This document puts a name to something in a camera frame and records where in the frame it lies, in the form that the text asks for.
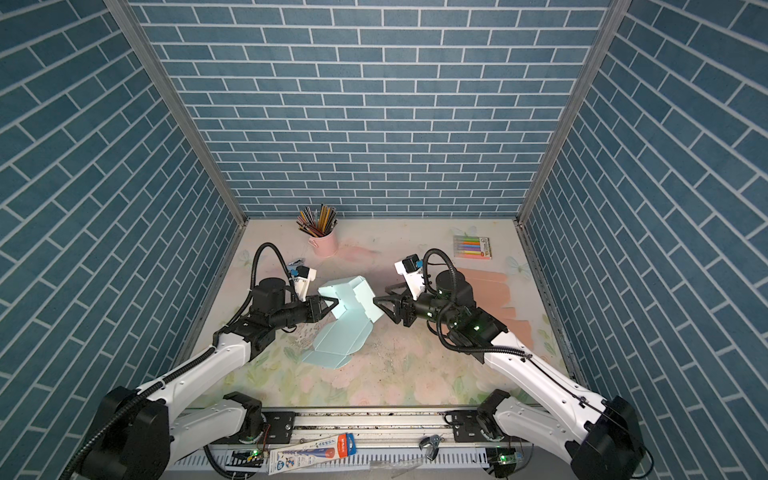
black joint housing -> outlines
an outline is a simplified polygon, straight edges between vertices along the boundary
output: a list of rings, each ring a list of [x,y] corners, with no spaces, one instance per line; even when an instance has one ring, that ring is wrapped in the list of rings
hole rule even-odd
[[[413,255],[408,255],[406,258],[402,259],[402,265],[406,268],[406,273],[413,273],[417,271],[419,268],[416,266],[416,263],[419,261],[419,256],[415,253]]]
[[[224,399],[240,403],[246,410],[245,421],[237,433],[237,439],[244,443],[250,443],[258,439],[264,430],[261,401],[240,392],[227,393]]]
[[[311,295],[306,298],[306,302],[310,308],[310,314],[306,321],[308,323],[317,323],[323,319],[323,307],[325,302],[320,299],[318,295]]]
[[[135,396],[135,391],[124,387],[109,392],[101,400],[85,438],[92,437]],[[112,425],[76,469],[85,478],[145,480],[160,478],[169,460],[168,407],[145,400]]]
[[[493,339],[509,331],[507,326],[482,308],[470,309],[470,314],[459,317],[451,328],[448,338],[459,346],[492,348]],[[485,363],[484,353],[473,353],[480,363]]]
[[[451,272],[443,270],[435,277],[435,285],[439,295],[450,295],[453,285],[451,284]],[[464,274],[456,272],[456,305],[474,307],[475,294],[472,292],[472,285],[464,278]]]
[[[310,268],[308,266],[297,266],[296,276],[300,276],[301,278],[308,278],[310,276]]]
[[[221,332],[242,336],[250,343],[250,359],[253,360],[275,340],[274,329],[265,323],[266,317],[255,313],[251,316],[240,317],[232,325],[221,329]]]
[[[504,432],[496,424],[493,415],[496,413],[498,404],[508,399],[509,396],[509,393],[496,389],[478,406],[478,423],[482,431],[491,439],[498,439],[504,436]]]
[[[286,281],[282,278],[265,278],[256,285],[251,293],[253,304],[250,307],[252,313],[269,313],[279,309],[286,303]]]
[[[626,480],[645,455],[637,413],[620,396],[589,429],[581,445],[566,444],[573,457],[571,469],[579,480]]]

brick wallpaper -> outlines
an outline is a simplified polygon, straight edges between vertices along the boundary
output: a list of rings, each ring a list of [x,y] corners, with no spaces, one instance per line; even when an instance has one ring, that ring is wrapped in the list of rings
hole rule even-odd
[[[513,217],[608,0],[131,2],[243,209]]]
[[[0,12],[0,478],[57,478],[168,369],[234,224],[101,0]]]
[[[768,3],[634,0],[529,225],[651,478],[768,478]]]

pencil cup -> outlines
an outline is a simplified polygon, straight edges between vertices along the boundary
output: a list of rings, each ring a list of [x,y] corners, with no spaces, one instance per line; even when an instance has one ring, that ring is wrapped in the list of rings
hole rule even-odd
[[[333,231],[324,237],[310,238],[310,245],[315,249],[315,255],[319,258],[332,257],[339,249],[339,240],[336,238],[336,231]]]

floral tablecloth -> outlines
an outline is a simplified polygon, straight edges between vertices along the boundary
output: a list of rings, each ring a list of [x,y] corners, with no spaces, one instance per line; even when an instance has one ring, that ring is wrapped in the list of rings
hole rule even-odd
[[[384,286],[402,281],[393,266],[397,260],[411,253],[421,256],[429,247],[450,255],[454,234],[476,233],[491,238],[493,259],[455,259],[455,264],[473,285],[479,306],[504,322],[537,355],[566,372],[510,220],[342,220],[339,252],[325,260],[314,258],[306,236],[294,227],[289,220],[249,222],[195,351],[207,346],[210,334],[242,303],[250,261],[262,242],[274,242],[286,261],[303,257],[318,270],[310,292],[327,280],[359,274],[381,295]],[[259,278],[280,275],[270,251],[262,256],[259,273]],[[294,333],[279,331],[261,355],[220,380],[192,406],[209,406],[235,390],[260,399],[265,406],[292,407],[472,405],[497,388],[528,398],[474,357],[443,348],[418,320],[405,328],[382,315],[365,345],[340,369],[300,362],[300,353],[331,321],[333,316],[328,316],[317,324],[300,325]]]

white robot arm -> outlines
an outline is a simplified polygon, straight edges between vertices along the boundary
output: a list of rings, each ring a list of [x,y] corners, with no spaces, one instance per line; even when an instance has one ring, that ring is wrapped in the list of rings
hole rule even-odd
[[[280,278],[256,284],[256,266],[265,248],[275,251],[288,284]],[[133,390],[117,387],[109,392],[96,411],[87,440],[60,479],[76,471],[99,480],[151,480],[179,458],[223,437],[237,435],[242,443],[258,440],[264,434],[261,402],[244,394],[232,392],[208,409],[181,414],[215,382],[262,353],[278,329],[319,322],[339,304],[335,298],[307,296],[315,270],[304,266],[294,270],[292,274],[287,269],[273,244],[259,247],[248,297],[214,333],[211,345],[158,379]]]
[[[435,287],[428,274],[431,255],[440,256],[448,267],[436,276]],[[497,390],[478,408],[484,435],[527,439],[571,463],[579,479],[632,478],[647,451],[629,403],[621,397],[606,400],[536,356],[503,323],[477,306],[472,286],[445,252],[432,249],[422,260],[411,255],[395,266],[399,273],[406,272],[406,282],[386,287],[387,295],[376,297],[375,305],[404,326],[417,318],[426,320],[443,346],[473,355],[543,407],[529,407]],[[421,283],[416,276],[422,277]]]

